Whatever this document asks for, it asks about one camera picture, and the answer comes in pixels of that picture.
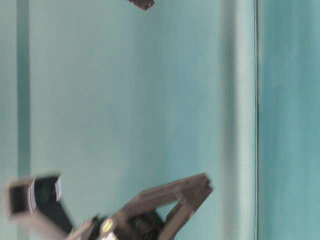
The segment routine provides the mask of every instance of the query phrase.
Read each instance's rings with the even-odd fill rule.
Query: teal panel
[[[253,240],[253,1],[29,2],[28,167],[62,172],[75,223],[207,172],[215,192],[176,239]]]
[[[260,240],[319,238],[319,7],[259,1]]]
[[[0,239],[16,239],[17,227],[4,216],[3,187],[18,174],[17,5],[0,7]]]

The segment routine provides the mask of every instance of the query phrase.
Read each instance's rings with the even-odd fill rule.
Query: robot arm
[[[61,203],[59,176],[12,182],[5,191],[9,216],[52,240],[173,240],[212,193],[205,174],[141,192],[109,218],[74,229]],[[177,202],[163,221],[156,210]]]

